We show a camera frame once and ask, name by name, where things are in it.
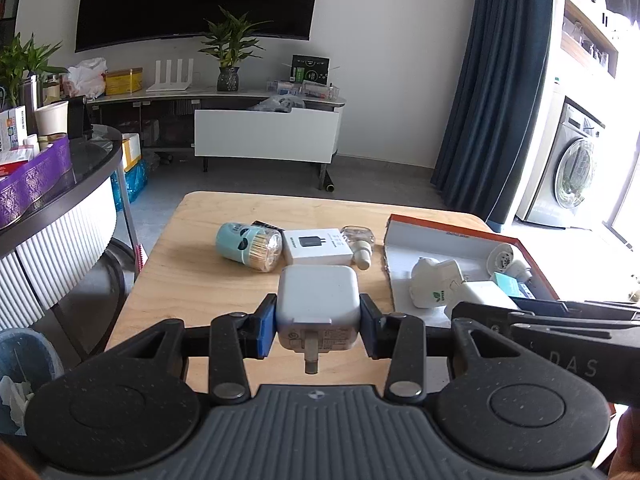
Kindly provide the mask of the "person's right hand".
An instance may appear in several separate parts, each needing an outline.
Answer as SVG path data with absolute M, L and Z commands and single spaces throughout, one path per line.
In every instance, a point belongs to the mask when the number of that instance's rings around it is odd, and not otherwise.
M 608 478 L 611 480 L 639 480 L 639 410 L 627 408 L 617 425 L 617 448 Z

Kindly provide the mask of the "person's left hand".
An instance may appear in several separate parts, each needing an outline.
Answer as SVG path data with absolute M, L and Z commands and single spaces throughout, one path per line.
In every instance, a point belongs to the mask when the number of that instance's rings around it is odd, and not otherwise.
M 39 476 L 21 456 L 1 442 L 0 480 L 39 480 Z

